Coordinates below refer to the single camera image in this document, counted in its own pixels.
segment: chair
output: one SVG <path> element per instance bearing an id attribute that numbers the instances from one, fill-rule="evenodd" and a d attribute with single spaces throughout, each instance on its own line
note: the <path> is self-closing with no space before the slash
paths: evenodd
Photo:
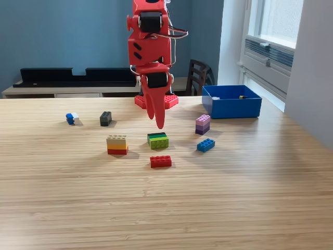
<path id="1" fill-rule="evenodd" d="M 202 87 L 205 85 L 215 85 L 213 71 L 207 64 L 192 59 L 189 64 L 186 95 L 192 96 L 192 87 L 194 87 L 194 95 L 202 95 Z"/>

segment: blue lego brick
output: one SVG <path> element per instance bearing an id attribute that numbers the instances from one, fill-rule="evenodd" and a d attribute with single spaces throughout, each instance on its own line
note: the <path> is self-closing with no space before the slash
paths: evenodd
<path id="1" fill-rule="evenodd" d="M 74 125 L 74 119 L 71 113 L 66 114 L 66 120 L 68 122 L 69 125 Z"/>
<path id="2" fill-rule="evenodd" d="M 206 139 L 198 144 L 197 150 L 205 153 L 214 147 L 215 147 L 215 141 L 211 139 Z"/>

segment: stacked lego bricks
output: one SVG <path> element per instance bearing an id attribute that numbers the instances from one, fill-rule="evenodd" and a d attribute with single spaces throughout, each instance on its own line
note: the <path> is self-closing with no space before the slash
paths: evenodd
<path id="1" fill-rule="evenodd" d="M 165 133 L 148 134 L 147 141 L 151 149 L 169 147 L 169 138 Z"/>
<path id="2" fill-rule="evenodd" d="M 204 135 L 210 130 L 210 116 L 202 115 L 196 120 L 196 134 Z"/>
<path id="3" fill-rule="evenodd" d="M 66 114 L 66 120 L 69 125 L 78 125 L 80 123 L 80 119 L 77 113 Z"/>
<path id="4" fill-rule="evenodd" d="M 109 155 L 127 155 L 129 143 L 126 135 L 109 135 L 106 139 Z"/>

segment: yellow lego brick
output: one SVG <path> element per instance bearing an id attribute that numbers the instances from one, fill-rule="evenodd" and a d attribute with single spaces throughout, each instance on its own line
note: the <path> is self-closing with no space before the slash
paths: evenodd
<path id="1" fill-rule="evenodd" d="M 107 144 L 107 149 L 127 149 L 129 144 Z"/>
<path id="2" fill-rule="evenodd" d="M 126 135 L 109 135 L 106 139 L 107 144 L 126 144 Z"/>

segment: red robot arm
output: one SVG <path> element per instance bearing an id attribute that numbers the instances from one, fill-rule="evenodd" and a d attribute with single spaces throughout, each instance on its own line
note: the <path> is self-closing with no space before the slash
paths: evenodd
<path id="1" fill-rule="evenodd" d="M 164 126 L 164 96 L 170 90 L 173 76 L 169 73 L 171 39 L 183 38 L 187 31 L 169 25 L 169 12 L 164 0 L 133 0 L 133 17 L 127 16 L 130 65 L 135 65 L 150 119 L 156 117 L 159 129 Z M 182 35 L 171 35 L 170 30 Z"/>

